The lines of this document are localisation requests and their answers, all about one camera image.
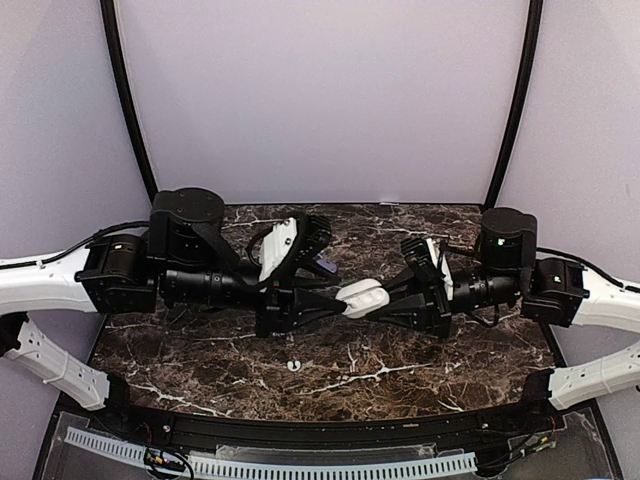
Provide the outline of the white earbud charging case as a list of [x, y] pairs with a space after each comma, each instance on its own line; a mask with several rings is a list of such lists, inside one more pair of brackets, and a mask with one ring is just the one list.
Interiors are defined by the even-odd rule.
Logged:
[[369, 278], [341, 288], [335, 299], [346, 304], [345, 317], [359, 319], [388, 305], [390, 295], [378, 280]]

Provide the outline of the white earbud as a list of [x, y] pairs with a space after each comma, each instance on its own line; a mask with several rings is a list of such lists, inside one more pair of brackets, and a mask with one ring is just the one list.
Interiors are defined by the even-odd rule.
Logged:
[[287, 368], [291, 372], [297, 372], [301, 369], [301, 362], [298, 360], [292, 360], [287, 362]]

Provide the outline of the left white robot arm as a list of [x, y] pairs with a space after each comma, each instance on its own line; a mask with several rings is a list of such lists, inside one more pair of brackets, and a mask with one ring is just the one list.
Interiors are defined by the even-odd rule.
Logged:
[[261, 256], [239, 255], [222, 233], [223, 199], [203, 188], [159, 192], [146, 221], [98, 231], [50, 257], [1, 265], [1, 355], [71, 397], [120, 436], [141, 427], [127, 382], [93, 369], [50, 340], [35, 311], [152, 313], [158, 304], [248, 310], [259, 337], [344, 312], [323, 289], [336, 267], [321, 258], [331, 239], [323, 216], [295, 213], [257, 234]]

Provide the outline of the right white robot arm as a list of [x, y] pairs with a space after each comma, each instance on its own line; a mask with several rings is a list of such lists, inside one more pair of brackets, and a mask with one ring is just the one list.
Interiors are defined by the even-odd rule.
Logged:
[[574, 255], [541, 248], [537, 219], [498, 207], [481, 216], [479, 235], [469, 257], [471, 271], [450, 270], [446, 242], [402, 241], [406, 267], [383, 285], [388, 302], [367, 319], [437, 337], [447, 337], [451, 320], [463, 315], [494, 328], [503, 306], [540, 324], [607, 326], [639, 330], [639, 286], [618, 280]]

